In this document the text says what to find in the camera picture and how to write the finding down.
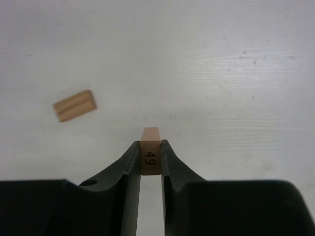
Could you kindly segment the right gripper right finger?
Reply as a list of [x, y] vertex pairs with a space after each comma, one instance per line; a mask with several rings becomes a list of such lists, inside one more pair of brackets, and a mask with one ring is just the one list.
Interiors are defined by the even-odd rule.
[[188, 184], [206, 180], [177, 157], [167, 140], [161, 141], [160, 152], [164, 234], [189, 236]]

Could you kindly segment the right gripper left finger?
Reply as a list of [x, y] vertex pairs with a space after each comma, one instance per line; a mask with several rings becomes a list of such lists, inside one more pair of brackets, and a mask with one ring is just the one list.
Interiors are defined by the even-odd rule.
[[87, 236], [134, 236], [140, 194], [140, 143], [103, 171], [82, 182], [87, 212], [81, 234]]

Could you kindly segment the wooden block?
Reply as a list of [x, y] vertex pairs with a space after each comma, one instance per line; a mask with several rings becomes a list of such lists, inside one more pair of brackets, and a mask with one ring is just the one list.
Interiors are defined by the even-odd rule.
[[161, 174], [161, 139], [157, 127], [146, 127], [140, 139], [140, 174], [155, 176]]
[[84, 90], [53, 104], [53, 108], [59, 122], [66, 122], [96, 110], [97, 105], [93, 93]]

